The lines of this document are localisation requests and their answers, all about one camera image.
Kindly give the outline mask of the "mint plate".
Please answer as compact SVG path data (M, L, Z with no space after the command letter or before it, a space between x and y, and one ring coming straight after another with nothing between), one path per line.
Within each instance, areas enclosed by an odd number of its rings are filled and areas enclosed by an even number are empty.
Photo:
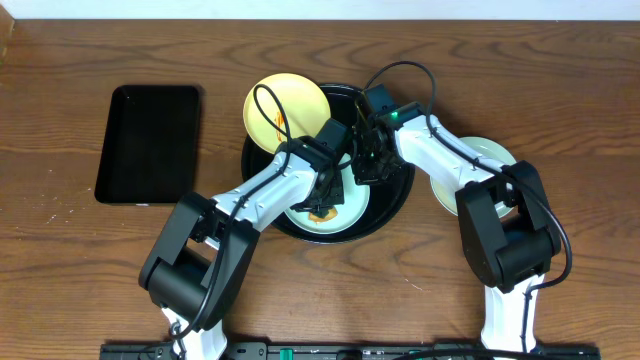
M344 190L344 203L335 205L334 215L328 220L317 222L311 219L309 212L285 211L286 216L302 230L313 234L329 235L348 229L364 214L370 199L370 186L357 185L352 167L341 171Z
M461 141L486 157L499 160L506 165L513 165L516 163L516 159L506 148L490 139L467 136L462 137ZM457 205L454 193L447 190L433 178L430 179L430 184L438 202L451 214L457 215Z

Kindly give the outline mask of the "yellow plate with sauce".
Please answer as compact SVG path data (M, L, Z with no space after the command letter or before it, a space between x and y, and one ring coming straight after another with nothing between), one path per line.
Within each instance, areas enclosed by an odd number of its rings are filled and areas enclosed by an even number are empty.
M292 73L268 76L259 84L269 87L280 101L288 120L291 137L309 135L315 137L325 122L331 117L329 102L312 80ZM257 91L258 102L263 112L275 124L269 124L258 110L249 91L243 108L243 121L251 139L264 151L274 154L277 147L286 141L286 125L283 113L267 90Z

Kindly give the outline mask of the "yellow green scrub sponge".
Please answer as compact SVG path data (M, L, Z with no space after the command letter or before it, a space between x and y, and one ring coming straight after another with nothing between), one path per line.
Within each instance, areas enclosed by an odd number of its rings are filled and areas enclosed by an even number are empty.
M309 220L315 223L324 223L331 221L338 215L337 209L335 207L320 209L316 212L309 213Z

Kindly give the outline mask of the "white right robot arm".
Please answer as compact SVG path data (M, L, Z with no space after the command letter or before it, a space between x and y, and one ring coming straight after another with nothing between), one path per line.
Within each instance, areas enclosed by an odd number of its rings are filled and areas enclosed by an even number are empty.
M356 136L357 179L379 183L411 164L454 194L464 256L485 287L482 344L534 350L535 300L567 243L538 171L484 156L421 110L362 116Z

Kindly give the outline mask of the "mint plate front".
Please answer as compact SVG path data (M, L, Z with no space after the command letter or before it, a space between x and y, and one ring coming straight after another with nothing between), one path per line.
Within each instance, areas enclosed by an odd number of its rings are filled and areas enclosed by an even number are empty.
M486 157L499 160L506 165L513 165L516 163L516 159L506 148L490 139L467 136L462 137L461 141ZM433 178L430 179L430 184L438 202L451 214L457 215L457 205L454 193L447 190Z

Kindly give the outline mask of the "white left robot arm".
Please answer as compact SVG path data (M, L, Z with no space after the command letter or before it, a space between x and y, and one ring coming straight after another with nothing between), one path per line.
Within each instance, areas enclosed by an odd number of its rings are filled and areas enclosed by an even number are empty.
M237 188L212 198L185 195L172 210L139 275L169 321L171 340L142 358L218 359L222 320L238 296L261 232L287 209L324 197L347 140L303 136Z

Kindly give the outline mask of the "mint plate back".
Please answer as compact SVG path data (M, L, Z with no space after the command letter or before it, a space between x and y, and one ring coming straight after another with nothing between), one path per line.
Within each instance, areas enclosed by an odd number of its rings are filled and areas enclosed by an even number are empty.
M370 186L357 185L352 167L341 171L344 190L344 203L335 205L334 215L328 220L317 222L311 219L309 212L285 211L286 216L302 230L313 234L329 235L348 229L364 214L370 199Z

